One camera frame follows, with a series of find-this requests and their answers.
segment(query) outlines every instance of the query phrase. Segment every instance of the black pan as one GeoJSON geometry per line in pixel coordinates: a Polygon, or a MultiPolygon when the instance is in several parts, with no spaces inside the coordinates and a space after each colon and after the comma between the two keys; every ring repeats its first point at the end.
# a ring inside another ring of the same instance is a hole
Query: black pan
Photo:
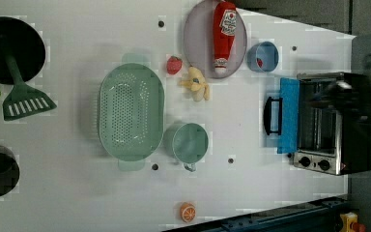
{"type": "MultiPolygon", "coordinates": [[[[2,16],[0,17],[0,35],[8,38],[23,80],[28,81],[35,77],[41,71],[46,55],[38,32],[22,20],[2,16]]],[[[1,50],[0,83],[14,84],[1,50]]]]}

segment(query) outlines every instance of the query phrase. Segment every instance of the gray floor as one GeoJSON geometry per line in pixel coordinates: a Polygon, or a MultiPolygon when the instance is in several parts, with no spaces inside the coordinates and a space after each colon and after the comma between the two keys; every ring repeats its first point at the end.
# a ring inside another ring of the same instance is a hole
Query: gray floor
{"type": "MultiPolygon", "coordinates": [[[[356,36],[371,35],[371,0],[234,0],[234,2],[239,8],[267,15],[356,36]]],[[[371,171],[351,175],[349,191],[352,206],[359,209],[359,221],[365,223],[367,230],[371,231],[371,171]]]]}

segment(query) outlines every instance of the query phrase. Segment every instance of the orange slice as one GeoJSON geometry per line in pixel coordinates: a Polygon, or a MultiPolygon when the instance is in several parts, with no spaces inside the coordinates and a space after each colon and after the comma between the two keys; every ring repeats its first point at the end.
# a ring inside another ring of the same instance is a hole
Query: orange slice
{"type": "Polygon", "coordinates": [[[191,222],[195,218],[195,207],[190,203],[184,203],[180,208],[180,215],[185,222],[191,222]]]}

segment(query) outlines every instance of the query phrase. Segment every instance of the white label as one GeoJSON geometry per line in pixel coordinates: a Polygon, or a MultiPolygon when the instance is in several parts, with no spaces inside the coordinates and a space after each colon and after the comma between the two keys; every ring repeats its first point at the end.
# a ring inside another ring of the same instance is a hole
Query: white label
{"type": "Polygon", "coordinates": [[[234,36],[236,33],[237,13],[233,10],[225,10],[219,26],[221,32],[227,36],[234,36]]]}

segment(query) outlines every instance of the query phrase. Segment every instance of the small blue bowl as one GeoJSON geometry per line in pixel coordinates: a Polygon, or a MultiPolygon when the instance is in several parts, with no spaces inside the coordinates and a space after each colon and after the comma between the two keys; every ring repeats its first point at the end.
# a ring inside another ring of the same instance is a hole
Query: small blue bowl
{"type": "Polygon", "coordinates": [[[278,49],[271,42],[262,42],[252,46],[246,57],[249,68],[258,73],[272,72],[278,66],[278,49]]]}

